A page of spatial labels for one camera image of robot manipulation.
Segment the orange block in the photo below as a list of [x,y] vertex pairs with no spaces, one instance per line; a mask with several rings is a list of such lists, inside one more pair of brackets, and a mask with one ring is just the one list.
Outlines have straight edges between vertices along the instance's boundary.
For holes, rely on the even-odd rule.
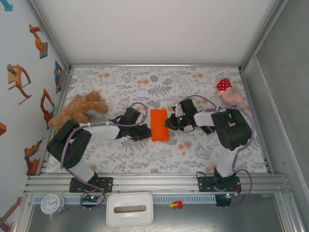
[[6,126],[0,123],[0,136],[6,132]]
[[167,110],[150,110],[150,128],[152,141],[169,141],[169,130],[165,128]]

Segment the stuffed toy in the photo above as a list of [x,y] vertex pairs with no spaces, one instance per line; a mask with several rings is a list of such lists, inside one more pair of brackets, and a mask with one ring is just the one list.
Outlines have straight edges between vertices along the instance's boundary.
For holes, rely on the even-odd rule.
[[243,103],[244,99],[241,97],[240,92],[231,85],[231,82],[225,78],[219,81],[216,85],[219,92],[217,97],[221,97],[222,100],[229,105],[236,105],[237,103]]
[[48,125],[56,131],[59,131],[70,119],[74,119],[79,123],[88,123],[88,117],[85,115],[85,112],[95,110],[101,114],[105,114],[108,112],[108,107],[105,102],[106,100],[101,99],[97,91],[92,91],[86,96],[77,94],[56,117],[49,120]]

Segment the floral tablecloth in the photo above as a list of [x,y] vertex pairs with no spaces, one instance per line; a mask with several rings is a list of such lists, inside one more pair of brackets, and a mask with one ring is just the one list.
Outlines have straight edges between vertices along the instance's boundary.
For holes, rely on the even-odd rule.
[[[228,78],[245,99],[239,107],[250,113],[242,81],[237,68],[198,67],[79,67],[73,71],[65,105],[76,94],[92,90],[100,92],[107,101],[105,115],[89,111],[91,123],[116,118],[134,102],[142,102],[148,109],[167,109],[188,95],[199,94],[218,106],[225,104],[216,97],[215,83]],[[193,98],[198,110],[211,108],[208,101]],[[150,127],[150,116],[146,119]],[[170,131],[170,141],[152,142],[146,139],[133,142],[127,138],[88,144],[83,159],[97,173],[196,173],[212,172],[216,167],[222,146],[217,134],[207,135],[201,129],[190,133]],[[266,168],[257,138],[242,151],[236,165],[250,172],[264,173]],[[59,162],[50,156],[48,173],[65,172]]]

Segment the alarm clock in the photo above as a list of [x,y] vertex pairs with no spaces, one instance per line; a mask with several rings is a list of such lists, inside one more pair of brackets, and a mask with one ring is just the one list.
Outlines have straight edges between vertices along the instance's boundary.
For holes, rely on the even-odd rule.
[[64,209],[64,197],[60,194],[49,194],[41,202],[41,210],[45,214],[52,215],[59,213]]

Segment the brown teddy bear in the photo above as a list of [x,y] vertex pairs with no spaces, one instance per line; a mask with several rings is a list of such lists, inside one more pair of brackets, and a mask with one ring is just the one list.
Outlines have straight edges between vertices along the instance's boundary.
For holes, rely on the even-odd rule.
[[56,117],[49,120],[48,125],[56,131],[59,131],[70,119],[74,119],[79,123],[88,123],[88,117],[85,115],[85,112],[95,110],[101,114],[105,114],[108,112],[108,107],[105,102],[106,100],[101,99],[97,91],[92,91],[86,96],[77,94]]

